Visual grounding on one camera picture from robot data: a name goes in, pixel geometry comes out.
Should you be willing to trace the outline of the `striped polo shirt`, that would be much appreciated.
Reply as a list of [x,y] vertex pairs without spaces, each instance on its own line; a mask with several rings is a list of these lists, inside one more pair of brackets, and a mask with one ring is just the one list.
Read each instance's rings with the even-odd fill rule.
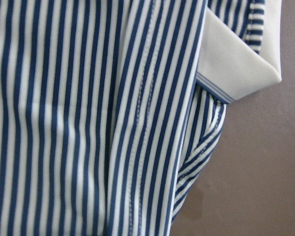
[[0,0],[0,236],[167,236],[228,104],[281,82],[279,0]]

